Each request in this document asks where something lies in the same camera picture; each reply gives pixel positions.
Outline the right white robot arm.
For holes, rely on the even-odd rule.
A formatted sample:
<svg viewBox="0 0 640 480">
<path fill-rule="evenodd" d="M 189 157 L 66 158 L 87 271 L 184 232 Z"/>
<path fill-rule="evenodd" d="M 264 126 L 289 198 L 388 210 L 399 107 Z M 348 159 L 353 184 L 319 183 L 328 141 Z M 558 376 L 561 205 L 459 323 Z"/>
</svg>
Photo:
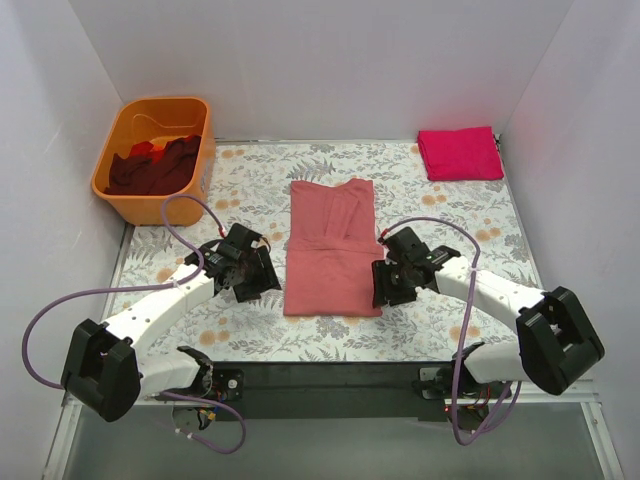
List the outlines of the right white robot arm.
<svg viewBox="0 0 640 480">
<path fill-rule="evenodd" d="M 431 290 L 466 301 L 515 333 L 513 342 L 480 342 L 454 356 L 451 383 L 460 395 L 475 397 L 494 382 L 531 382 L 560 395 L 603 359 L 604 345 L 571 290 L 516 284 L 455 249 L 429 248 L 410 227 L 379 241 L 387 256 L 372 264 L 374 306 L 406 304 L 418 290 Z"/>
</svg>

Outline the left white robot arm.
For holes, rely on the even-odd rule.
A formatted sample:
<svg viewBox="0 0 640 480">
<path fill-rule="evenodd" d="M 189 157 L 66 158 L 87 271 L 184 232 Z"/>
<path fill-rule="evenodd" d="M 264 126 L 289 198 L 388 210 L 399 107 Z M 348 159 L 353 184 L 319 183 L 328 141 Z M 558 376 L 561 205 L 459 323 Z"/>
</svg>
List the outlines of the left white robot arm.
<svg viewBox="0 0 640 480">
<path fill-rule="evenodd" d="M 151 346 L 188 312 L 223 290 L 237 302 L 279 289 L 264 237 L 240 224 L 188 255 L 173 275 L 127 310 L 102 323 L 90 319 L 72 335 L 61 385 L 108 422 L 140 398 L 167 391 L 193 400 L 213 398 L 214 363 L 193 347 L 152 356 Z"/>
</svg>

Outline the salmon pink polo shirt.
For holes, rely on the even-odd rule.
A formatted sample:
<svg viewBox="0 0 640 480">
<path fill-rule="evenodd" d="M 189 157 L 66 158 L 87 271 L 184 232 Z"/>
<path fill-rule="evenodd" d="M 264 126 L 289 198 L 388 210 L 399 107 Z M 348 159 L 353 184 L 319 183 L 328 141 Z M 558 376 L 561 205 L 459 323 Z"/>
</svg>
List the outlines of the salmon pink polo shirt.
<svg viewBox="0 0 640 480">
<path fill-rule="evenodd" d="M 286 316 L 379 317 L 373 306 L 376 240 L 374 184 L 354 178 L 329 187 L 291 183 L 286 253 Z"/>
</svg>

